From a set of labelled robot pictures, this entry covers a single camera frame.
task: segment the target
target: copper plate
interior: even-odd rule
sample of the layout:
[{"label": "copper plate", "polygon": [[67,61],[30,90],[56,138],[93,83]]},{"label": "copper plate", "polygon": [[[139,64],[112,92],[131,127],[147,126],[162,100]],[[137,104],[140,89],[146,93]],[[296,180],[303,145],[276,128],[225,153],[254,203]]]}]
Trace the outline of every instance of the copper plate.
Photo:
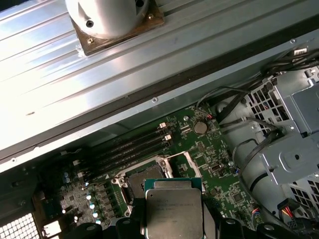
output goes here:
[{"label": "copper plate", "polygon": [[139,26],[137,26],[131,33],[113,39],[102,39],[90,36],[89,34],[81,31],[81,29],[72,19],[71,21],[75,28],[75,32],[80,40],[85,55],[89,56],[93,53],[96,53],[103,49],[107,49],[111,46],[131,39],[135,36],[141,35],[147,31],[153,30],[158,26],[162,26],[164,24],[164,16],[161,13],[159,7],[157,6],[155,0],[150,0],[149,10],[142,23]]}]

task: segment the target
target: ribbed metal surface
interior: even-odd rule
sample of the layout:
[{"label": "ribbed metal surface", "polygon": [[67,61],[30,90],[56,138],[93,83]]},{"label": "ribbed metal surface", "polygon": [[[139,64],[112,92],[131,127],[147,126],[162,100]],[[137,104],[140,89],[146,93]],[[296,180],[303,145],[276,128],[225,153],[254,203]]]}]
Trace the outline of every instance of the ribbed metal surface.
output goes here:
[{"label": "ribbed metal surface", "polygon": [[90,57],[64,1],[31,0],[0,12],[0,150],[316,15],[319,7],[317,0],[157,2],[165,26]]}]

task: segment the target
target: motherboard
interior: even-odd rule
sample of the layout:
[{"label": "motherboard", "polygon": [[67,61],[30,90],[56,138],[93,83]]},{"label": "motherboard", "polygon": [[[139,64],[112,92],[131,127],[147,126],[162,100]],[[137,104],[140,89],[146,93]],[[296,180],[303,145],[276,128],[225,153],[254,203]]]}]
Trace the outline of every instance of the motherboard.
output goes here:
[{"label": "motherboard", "polygon": [[96,222],[107,228],[112,219],[129,217],[134,198],[144,197],[145,179],[200,177],[210,206],[252,228],[254,204],[241,189],[218,123],[195,106],[78,150],[58,167],[59,173],[43,178],[59,213],[71,214],[74,226]]}]

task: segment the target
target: red wire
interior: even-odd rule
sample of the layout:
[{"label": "red wire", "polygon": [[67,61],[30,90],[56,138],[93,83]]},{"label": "red wire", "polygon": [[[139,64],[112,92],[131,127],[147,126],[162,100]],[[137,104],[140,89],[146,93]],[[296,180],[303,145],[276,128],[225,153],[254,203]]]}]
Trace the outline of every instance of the red wire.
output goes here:
[{"label": "red wire", "polygon": [[290,216],[291,218],[294,217],[294,215],[293,215],[293,213],[290,211],[290,208],[289,208],[289,207],[286,207],[286,211],[287,211],[287,213],[289,214],[289,216]]}]

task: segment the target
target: chip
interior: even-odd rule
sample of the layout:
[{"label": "chip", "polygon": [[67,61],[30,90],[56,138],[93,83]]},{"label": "chip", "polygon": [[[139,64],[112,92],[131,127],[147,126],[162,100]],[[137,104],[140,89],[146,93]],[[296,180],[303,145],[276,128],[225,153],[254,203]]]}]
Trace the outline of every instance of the chip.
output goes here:
[{"label": "chip", "polygon": [[233,195],[233,198],[234,198],[235,203],[238,203],[238,202],[243,200],[243,197],[241,196],[240,193]]}]

